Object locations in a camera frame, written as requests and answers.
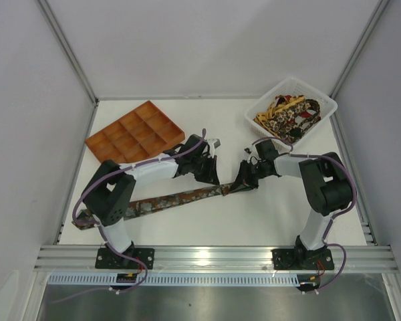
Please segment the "brown grey floral tie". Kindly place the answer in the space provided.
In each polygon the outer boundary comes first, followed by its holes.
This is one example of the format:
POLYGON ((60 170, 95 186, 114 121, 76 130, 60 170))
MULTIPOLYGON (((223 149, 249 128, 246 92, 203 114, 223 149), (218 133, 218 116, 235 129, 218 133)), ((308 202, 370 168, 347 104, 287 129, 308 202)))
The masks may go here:
POLYGON ((91 183, 74 206, 72 223, 81 230, 93 228, 100 223, 111 226, 120 219, 129 220, 193 201, 229 195, 232 183, 131 201, 135 184, 134 179, 123 179, 116 182, 114 189, 110 190, 107 182, 91 183))

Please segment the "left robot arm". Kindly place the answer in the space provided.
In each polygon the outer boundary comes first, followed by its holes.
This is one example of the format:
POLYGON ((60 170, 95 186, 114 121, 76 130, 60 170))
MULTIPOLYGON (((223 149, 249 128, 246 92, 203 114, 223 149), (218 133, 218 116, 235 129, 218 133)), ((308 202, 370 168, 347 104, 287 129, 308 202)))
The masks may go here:
POLYGON ((136 187, 192 174, 195 181, 219 185, 217 138, 192 134, 184 144, 137 163, 104 161, 84 189, 76 205, 83 203, 110 251, 122 258, 132 256, 134 242, 124 226, 124 214, 136 187))

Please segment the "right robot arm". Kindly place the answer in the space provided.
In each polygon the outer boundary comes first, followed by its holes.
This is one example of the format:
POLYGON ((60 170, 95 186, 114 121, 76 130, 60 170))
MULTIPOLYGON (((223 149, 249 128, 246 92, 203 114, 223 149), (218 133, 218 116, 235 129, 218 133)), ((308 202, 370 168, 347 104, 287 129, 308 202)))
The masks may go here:
POLYGON ((307 267, 327 250, 326 239, 334 220, 350 211, 356 202, 356 187, 334 152, 323 155, 279 153, 271 138, 262 138, 247 148, 256 151, 255 162, 250 158, 241 161, 230 193, 250 191, 259 187, 261 179, 295 177, 302 180, 305 195, 311 208, 305 228, 295 240, 293 249, 274 255, 278 268, 291 268, 296 264, 307 267))

